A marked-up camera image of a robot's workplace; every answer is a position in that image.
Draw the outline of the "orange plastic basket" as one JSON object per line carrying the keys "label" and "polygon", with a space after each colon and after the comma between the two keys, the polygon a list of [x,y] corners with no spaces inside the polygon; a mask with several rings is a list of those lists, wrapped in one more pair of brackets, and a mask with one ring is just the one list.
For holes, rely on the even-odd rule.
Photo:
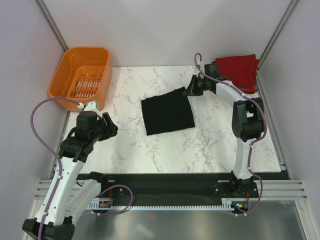
{"label": "orange plastic basket", "polygon": [[110,53],[104,47],[79,46],[68,49],[51,80],[48,95],[78,103],[98,102],[105,107],[112,80]]}

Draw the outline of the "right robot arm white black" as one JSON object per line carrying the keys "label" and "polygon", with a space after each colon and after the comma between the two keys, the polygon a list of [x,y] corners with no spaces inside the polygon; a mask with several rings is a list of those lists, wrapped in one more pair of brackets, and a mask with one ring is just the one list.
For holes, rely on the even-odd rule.
{"label": "right robot arm white black", "polygon": [[236,160],[229,180],[214,182],[214,195],[222,198],[257,198],[259,194],[251,162],[254,144],[262,140],[267,133],[264,103],[261,98],[252,98],[242,92],[228,78],[213,78],[203,71],[191,77],[183,95],[198,97],[205,91],[222,97],[232,107],[231,128],[237,140]]}

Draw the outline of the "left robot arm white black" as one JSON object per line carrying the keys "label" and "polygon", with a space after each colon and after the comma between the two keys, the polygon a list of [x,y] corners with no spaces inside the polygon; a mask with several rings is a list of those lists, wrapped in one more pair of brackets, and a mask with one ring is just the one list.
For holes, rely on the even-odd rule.
{"label": "left robot arm white black", "polygon": [[58,168],[47,195],[34,218],[26,219],[22,230],[33,240],[70,240],[77,221],[97,195],[110,191],[103,174],[91,172],[74,196],[71,195],[77,177],[86,163],[94,144],[116,136],[118,127],[108,112],[85,110],[76,118],[76,125],[60,144]]}

